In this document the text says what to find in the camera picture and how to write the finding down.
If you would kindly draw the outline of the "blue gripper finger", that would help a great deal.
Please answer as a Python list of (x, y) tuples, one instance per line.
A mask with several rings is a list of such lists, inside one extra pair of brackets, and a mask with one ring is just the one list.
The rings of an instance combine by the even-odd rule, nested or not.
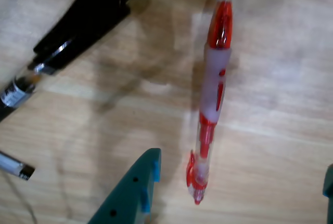
[(144, 223), (151, 216), (154, 184), (160, 181), (161, 149), (145, 151), (106, 197), (89, 223)]
[(332, 224), (333, 164), (328, 166), (325, 174), (325, 179), (323, 184), (323, 195), (328, 198), (327, 223)]

